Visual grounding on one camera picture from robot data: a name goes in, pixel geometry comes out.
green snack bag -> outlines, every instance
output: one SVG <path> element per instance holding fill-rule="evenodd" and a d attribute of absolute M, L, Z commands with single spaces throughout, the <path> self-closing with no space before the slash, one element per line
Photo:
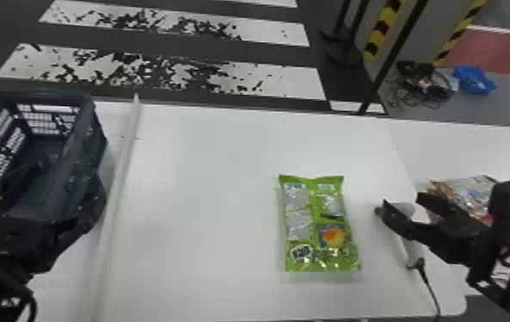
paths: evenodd
<path fill-rule="evenodd" d="M 343 176 L 306 179 L 279 176 L 283 192 L 285 269 L 287 271 L 358 271 L 341 193 Z"/>

crosswalk stripe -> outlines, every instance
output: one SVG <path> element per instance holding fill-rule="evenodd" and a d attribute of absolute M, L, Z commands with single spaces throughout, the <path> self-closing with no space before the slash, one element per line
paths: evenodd
<path fill-rule="evenodd" d="M 362 105 L 360 102 L 331 101 L 330 103 L 331 109 L 346 112 L 358 112 Z M 373 114 L 387 114 L 381 104 L 375 103 L 370 105 L 367 112 Z"/>
<path fill-rule="evenodd" d="M 56 0 L 40 22 L 309 47 L 307 33 L 300 23 L 106 3 Z"/>
<path fill-rule="evenodd" d="M 252 3 L 263 4 L 267 6 L 277 6 L 286 8 L 296 8 L 297 0 L 219 0 L 219 1 L 232 1 L 236 3 Z"/>
<path fill-rule="evenodd" d="M 19 44 L 0 78 L 325 100 L 316 69 Z"/>

red floor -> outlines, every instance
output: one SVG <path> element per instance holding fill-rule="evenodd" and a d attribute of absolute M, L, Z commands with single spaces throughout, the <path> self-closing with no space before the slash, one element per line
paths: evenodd
<path fill-rule="evenodd" d="M 441 67 L 459 65 L 510 74 L 510 34 L 467 30 Z"/>

black pole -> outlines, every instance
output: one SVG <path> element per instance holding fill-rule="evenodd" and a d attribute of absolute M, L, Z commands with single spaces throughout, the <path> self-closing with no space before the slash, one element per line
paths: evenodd
<path fill-rule="evenodd" d="M 358 28 L 363 22 L 364 13 L 369 7 L 370 0 L 361 0 L 357 12 L 352 21 L 351 29 L 346 37 L 345 43 L 341 46 L 327 48 L 328 57 L 342 67 L 356 67 L 363 62 L 363 53 L 355 45 Z"/>
<path fill-rule="evenodd" d="M 391 52 L 388 54 L 387 60 L 385 60 L 385 62 L 382 64 L 381 70 L 376 76 L 373 86 L 364 97 L 363 104 L 358 110 L 357 115 L 364 115 L 364 113 L 366 113 L 369 109 L 370 102 L 372 102 L 373 97 L 378 93 L 382 82 L 385 81 L 389 70 L 391 70 L 391 67 L 393 66 L 394 60 L 399 56 L 400 51 L 403 49 L 403 46 L 405 45 L 406 40 L 409 38 L 409 35 L 411 35 L 412 29 L 417 24 L 418 18 L 421 17 L 424 8 L 427 6 L 427 3 L 429 3 L 429 0 L 417 0 L 415 8 L 412 10 L 411 15 L 409 15 L 403 30 L 400 31 L 400 34 L 397 37 L 397 41 L 395 41 Z"/>
<path fill-rule="evenodd" d="M 340 38 L 340 31 L 345 24 L 346 14 L 349 12 L 350 7 L 351 0 L 344 0 L 343 5 L 340 8 L 339 15 L 337 16 L 337 20 L 334 22 L 334 26 L 326 24 L 321 29 L 321 35 L 323 38 L 328 40 L 342 40 Z"/>
<path fill-rule="evenodd" d="M 358 6 L 357 13 L 355 14 L 355 19 L 352 21 L 349 36 L 346 38 L 345 46 L 343 47 L 343 53 L 347 55 L 349 51 L 351 51 L 351 48 L 355 46 L 355 38 L 357 37 L 358 28 L 361 26 L 361 22 L 363 22 L 364 13 L 367 12 L 368 7 L 369 0 L 362 0 L 361 4 Z"/>

snack package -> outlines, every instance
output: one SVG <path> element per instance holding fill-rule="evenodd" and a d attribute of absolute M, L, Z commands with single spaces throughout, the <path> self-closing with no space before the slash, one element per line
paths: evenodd
<path fill-rule="evenodd" d="M 488 224 L 492 224 L 489 215 L 490 192 L 497 180 L 489 176 L 473 176 L 470 178 L 431 181 L 435 186 L 434 193 L 452 200 L 457 206 L 465 209 L 469 214 Z"/>
<path fill-rule="evenodd" d="M 341 193 L 343 176 L 306 179 L 279 176 L 283 192 L 285 269 L 287 271 L 358 271 Z"/>

